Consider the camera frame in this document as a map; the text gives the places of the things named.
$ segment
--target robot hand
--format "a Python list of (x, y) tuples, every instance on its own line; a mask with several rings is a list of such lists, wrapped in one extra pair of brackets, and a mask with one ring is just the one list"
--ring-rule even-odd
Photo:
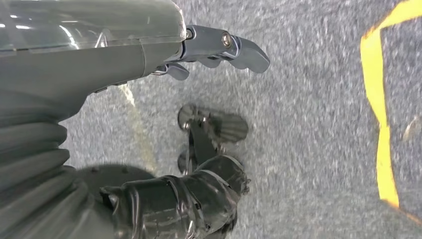
[(263, 73), (270, 66), (268, 56), (254, 42), (225, 30), (188, 25), (186, 40), (178, 53), (152, 74), (169, 74), (182, 81), (188, 78), (189, 71), (178, 63), (199, 61), (206, 67), (215, 68), (223, 60), (237, 69), (248, 68), (255, 73)]

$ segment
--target screw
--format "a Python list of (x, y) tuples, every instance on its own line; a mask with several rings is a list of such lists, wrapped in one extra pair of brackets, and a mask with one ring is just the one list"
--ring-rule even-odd
[(186, 39), (194, 38), (194, 33), (190, 29), (186, 29)]
[(221, 41), (223, 42), (223, 45), (224, 45), (225, 48), (231, 47), (231, 36), (230, 36), (230, 34), (228, 34), (228, 32), (223, 33)]

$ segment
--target yellow floor marking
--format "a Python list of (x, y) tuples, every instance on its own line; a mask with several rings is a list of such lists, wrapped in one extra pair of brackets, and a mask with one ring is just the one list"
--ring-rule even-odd
[(377, 182), (380, 199), (399, 208), (399, 196), (394, 182), (390, 156), (390, 127), (384, 94), (381, 29), (422, 16), (422, 0), (399, 3), (379, 24), (373, 26), (360, 43), (366, 96), (380, 124), (377, 151)]
[(120, 85), (119, 89), (124, 93), (127, 101), (130, 103), (128, 112), (128, 123), (132, 127), (134, 139), (138, 145), (140, 156), (142, 157), (141, 159), (144, 162), (143, 166), (150, 173), (155, 173), (157, 169), (157, 163), (155, 162), (151, 143), (144, 132), (141, 114), (135, 105), (135, 99), (133, 97), (132, 91), (130, 90), (127, 84)]

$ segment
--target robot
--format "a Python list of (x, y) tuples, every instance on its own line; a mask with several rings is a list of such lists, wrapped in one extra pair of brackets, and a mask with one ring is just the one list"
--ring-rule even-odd
[(181, 62), (228, 61), (263, 73), (267, 55), (225, 30), (185, 25), (170, 0), (10, 0), (0, 4), (0, 238), (222, 239), (248, 192), (223, 144), (246, 137), (238, 116), (183, 106), (183, 177), (104, 185), (94, 199), (63, 164), (67, 131), (91, 93), (148, 75), (184, 80)]

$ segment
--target transparent plastic cover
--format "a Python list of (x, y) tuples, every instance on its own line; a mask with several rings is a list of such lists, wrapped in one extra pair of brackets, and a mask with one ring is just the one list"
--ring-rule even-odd
[(78, 50), (181, 42), (186, 26), (170, 0), (0, 0), (0, 52)]

